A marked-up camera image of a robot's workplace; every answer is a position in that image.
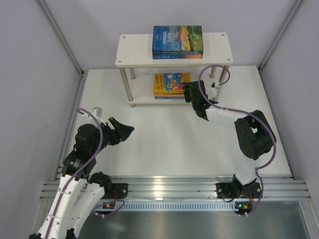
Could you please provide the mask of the orange Treehouse book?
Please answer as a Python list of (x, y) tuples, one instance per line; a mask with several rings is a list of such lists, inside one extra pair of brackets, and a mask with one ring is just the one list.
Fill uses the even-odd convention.
[(183, 83), (191, 82), (191, 73), (156, 73), (154, 77), (153, 94), (182, 94)]
[(167, 97), (184, 97), (184, 94), (156, 94), (155, 96), (167, 96)]

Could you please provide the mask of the blue 91-Storey Treehouse book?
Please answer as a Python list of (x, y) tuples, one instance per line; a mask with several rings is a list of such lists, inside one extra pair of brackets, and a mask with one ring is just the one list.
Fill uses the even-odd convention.
[(156, 100), (185, 100), (185, 97), (155, 96)]

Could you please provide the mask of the Jane Eyre book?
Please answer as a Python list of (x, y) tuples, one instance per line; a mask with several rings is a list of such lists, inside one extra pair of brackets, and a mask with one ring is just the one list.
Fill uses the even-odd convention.
[(201, 59), (202, 54), (153, 54), (153, 59)]

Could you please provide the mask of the Animal Farm book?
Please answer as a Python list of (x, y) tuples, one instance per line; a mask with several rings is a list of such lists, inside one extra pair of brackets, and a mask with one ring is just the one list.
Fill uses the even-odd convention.
[(204, 51), (202, 26), (154, 26), (153, 51)]

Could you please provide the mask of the dark blue book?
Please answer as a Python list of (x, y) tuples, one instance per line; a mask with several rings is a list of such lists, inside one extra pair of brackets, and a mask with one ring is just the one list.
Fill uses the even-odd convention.
[(202, 51), (153, 51), (152, 54), (203, 54)]

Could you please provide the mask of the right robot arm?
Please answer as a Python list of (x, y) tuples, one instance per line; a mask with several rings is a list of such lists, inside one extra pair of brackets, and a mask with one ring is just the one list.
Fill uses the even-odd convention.
[(232, 184), (242, 191), (255, 183), (258, 171), (275, 158), (277, 139), (262, 111), (246, 112), (223, 108), (208, 99), (202, 80), (183, 83), (184, 97), (191, 103), (196, 115), (206, 121), (235, 130), (243, 154), (241, 165), (233, 176)]

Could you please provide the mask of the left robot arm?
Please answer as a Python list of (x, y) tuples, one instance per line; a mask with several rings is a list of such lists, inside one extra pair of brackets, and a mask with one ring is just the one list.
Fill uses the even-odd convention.
[(63, 162), (62, 175), (51, 208), (31, 239), (76, 239), (97, 202), (112, 191), (112, 179), (102, 172), (92, 173), (96, 156), (107, 146), (117, 145), (132, 134), (134, 127), (113, 117), (108, 123), (93, 118), (95, 124), (80, 126), (73, 150)]

